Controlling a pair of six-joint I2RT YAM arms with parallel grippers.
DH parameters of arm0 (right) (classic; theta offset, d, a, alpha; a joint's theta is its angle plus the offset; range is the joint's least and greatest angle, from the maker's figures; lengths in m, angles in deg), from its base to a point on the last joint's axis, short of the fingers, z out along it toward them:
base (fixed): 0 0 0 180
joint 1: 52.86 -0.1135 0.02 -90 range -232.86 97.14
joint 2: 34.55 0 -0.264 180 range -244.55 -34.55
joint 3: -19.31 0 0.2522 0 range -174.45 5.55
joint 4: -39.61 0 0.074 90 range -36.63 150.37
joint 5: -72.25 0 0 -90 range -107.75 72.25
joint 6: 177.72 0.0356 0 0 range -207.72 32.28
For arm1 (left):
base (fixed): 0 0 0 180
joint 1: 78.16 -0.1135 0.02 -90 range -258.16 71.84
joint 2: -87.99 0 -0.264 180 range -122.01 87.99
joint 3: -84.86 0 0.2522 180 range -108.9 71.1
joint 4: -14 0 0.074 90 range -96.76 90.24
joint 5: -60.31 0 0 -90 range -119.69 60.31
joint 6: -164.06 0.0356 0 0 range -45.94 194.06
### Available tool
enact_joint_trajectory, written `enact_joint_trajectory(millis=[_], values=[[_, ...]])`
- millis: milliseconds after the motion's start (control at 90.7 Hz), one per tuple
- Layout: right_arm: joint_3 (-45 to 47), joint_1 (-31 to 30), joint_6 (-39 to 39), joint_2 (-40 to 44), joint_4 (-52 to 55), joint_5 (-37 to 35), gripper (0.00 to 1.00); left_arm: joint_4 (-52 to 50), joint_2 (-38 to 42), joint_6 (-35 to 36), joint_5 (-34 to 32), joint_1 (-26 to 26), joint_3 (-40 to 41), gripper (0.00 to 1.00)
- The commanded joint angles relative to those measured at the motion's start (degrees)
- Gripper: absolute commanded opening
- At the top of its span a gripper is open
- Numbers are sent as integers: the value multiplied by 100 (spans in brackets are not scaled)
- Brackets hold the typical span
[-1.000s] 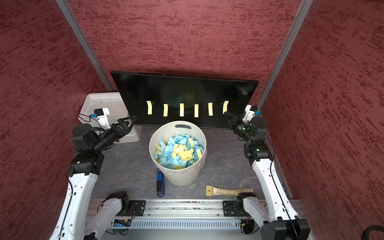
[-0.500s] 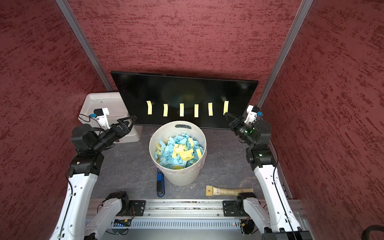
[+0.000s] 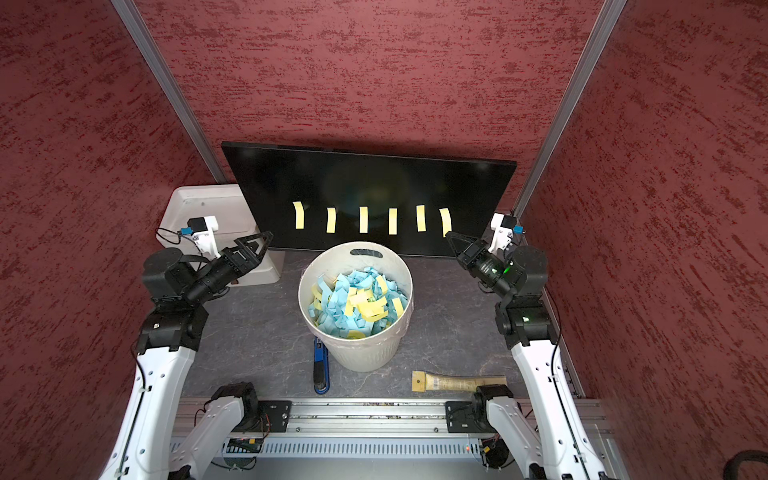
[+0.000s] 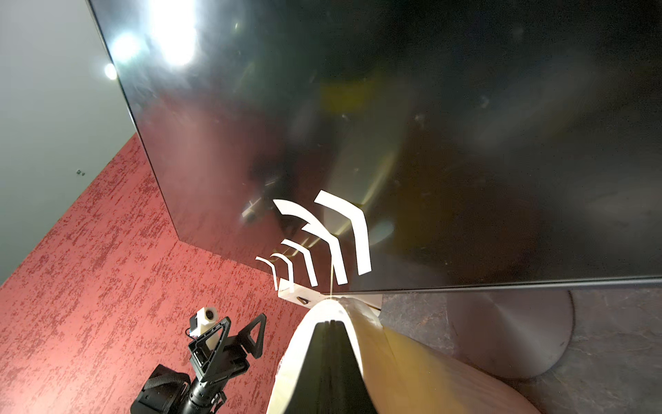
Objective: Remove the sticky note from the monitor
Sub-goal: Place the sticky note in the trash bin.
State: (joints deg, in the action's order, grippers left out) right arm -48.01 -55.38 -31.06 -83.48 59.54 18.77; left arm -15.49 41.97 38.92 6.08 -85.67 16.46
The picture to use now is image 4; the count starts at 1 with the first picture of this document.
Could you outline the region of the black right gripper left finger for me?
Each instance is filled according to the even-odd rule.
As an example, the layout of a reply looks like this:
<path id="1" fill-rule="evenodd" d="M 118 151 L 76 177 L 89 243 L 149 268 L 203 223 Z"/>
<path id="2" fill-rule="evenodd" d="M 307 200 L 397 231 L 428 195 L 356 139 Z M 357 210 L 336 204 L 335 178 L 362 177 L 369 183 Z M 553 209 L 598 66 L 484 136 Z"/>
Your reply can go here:
<path id="1" fill-rule="evenodd" d="M 285 413 L 329 413 L 329 361 L 325 355 L 332 323 L 315 326 L 291 400 Z"/>

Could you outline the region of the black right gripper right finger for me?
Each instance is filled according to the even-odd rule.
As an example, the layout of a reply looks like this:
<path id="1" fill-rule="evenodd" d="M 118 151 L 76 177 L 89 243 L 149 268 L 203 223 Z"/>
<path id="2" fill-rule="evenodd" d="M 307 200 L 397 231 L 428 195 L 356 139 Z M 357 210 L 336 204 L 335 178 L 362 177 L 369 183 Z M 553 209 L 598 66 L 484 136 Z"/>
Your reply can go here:
<path id="1" fill-rule="evenodd" d="M 330 412 L 376 413 L 345 325 L 330 323 Z"/>

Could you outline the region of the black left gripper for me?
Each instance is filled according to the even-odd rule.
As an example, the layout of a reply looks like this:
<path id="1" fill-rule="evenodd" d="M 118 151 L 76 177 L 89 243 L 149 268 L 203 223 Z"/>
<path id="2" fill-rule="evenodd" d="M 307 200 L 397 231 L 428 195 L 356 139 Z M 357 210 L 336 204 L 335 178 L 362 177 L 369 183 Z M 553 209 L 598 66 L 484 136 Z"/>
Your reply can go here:
<path id="1" fill-rule="evenodd" d="M 250 368 L 247 354 L 263 355 L 267 316 L 262 313 L 236 336 L 228 337 L 231 320 L 224 317 L 203 336 L 189 344 L 191 365 L 199 382 L 223 382 L 246 374 Z"/>

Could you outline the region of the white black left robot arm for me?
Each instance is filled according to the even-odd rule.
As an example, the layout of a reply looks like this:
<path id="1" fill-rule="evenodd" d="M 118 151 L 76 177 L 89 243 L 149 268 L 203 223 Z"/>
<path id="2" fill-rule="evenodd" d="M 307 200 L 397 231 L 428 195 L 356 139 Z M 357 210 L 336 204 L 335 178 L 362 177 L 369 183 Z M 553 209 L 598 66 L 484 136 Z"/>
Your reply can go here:
<path id="1" fill-rule="evenodd" d="M 203 307 L 190 318 L 186 335 L 195 377 L 158 365 L 131 405 L 131 413 L 216 413 L 226 401 L 224 388 L 246 374 L 248 356 L 263 355 L 267 316 L 260 314 L 237 335 L 231 320 L 214 307 Z"/>

